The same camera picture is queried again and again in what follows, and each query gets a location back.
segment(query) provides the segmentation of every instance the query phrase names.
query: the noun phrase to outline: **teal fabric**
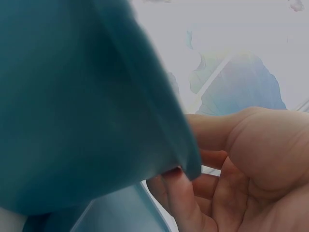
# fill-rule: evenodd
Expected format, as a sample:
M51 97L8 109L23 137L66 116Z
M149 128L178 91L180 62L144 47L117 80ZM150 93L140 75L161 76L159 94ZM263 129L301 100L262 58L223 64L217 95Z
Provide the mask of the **teal fabric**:
M142 184L80 206L29 217L23 232L170 232Z
M182 166L197 145L126 0L0 3L0 206L37 215Z

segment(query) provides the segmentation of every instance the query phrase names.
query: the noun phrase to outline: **hand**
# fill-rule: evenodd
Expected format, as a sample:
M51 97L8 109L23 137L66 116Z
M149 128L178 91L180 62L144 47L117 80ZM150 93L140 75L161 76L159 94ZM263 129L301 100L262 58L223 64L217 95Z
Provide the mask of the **hand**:
M309 231L309 115L250 108L189 115L202 164L190 182L175 169L147 182L180 232Z

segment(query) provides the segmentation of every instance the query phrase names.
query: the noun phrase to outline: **palm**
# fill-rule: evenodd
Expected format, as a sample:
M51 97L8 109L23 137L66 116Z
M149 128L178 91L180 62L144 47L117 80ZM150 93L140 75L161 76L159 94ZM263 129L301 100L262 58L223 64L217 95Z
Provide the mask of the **palm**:
M220 177L203 174L191 184L173 171L165 187L148 182L181 232L308 231L309 119L294 114L246 111L234 122L223 118L230 128L222 118L189 117L203 165L221 169ZM227 153L206 151L221 149Z

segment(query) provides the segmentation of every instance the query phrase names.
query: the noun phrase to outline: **fingernail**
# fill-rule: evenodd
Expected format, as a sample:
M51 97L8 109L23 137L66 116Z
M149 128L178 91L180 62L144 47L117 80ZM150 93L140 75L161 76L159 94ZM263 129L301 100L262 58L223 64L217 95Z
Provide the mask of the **fingernail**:
M178 175L181 172L182 172L181 168L177 167L177 168L174 168L174 169L169 170L166 173L162 174L161 176L162 176L162 181L163 181L164 185L167 184L167 180L166 180L167 178L170 178L170 177L173 177L175 175Z

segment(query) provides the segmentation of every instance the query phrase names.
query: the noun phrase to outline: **finger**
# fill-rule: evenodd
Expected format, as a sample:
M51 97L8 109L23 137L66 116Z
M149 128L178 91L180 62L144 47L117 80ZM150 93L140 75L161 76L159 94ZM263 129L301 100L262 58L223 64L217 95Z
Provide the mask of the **finger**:
M187 115L187 119L201 149L228 152L226 143L231 131L245 118L263 110L255 107L227 116Z
M162 182L162 177L159 175L151 178L150 180L146 181L146 184L153 197L169 214L171 214L169 210L168 194Z
M195 201L197 202L201 212L211 217L211 207L212 207L211 200L195 196Z
M218 176L202 174L192 182L195 196L211 200L219 181Z
M208 183L209 180L201 178L200 183L202 186L206 186L205 183ZM210 182L217 183L217 180L211 180ZM161 176L154 177L150 180L146 181L147 187L150 191L150 193L154 196L154 198L163 206L163 208L169 213L169 204L168 204L168 195L167 191L165 189L165 186L163 184ZM211 198L213 197L214 188L210 187L211 192L205 194L205 190L198 190L201 187L197 187L195 191L198 192L198 194L195 196L196 202L199 205L201 212L210 216L211 213ZM198 195L206 195L209 196L208 198L199 197Z
M206 151L200 149L202 164L204 166L221 170L227 157L226 151Z
M182 170L177 168L162 177L168 193L169 209L179 231L216 232L215 221L201 212L194 197L192 184Z

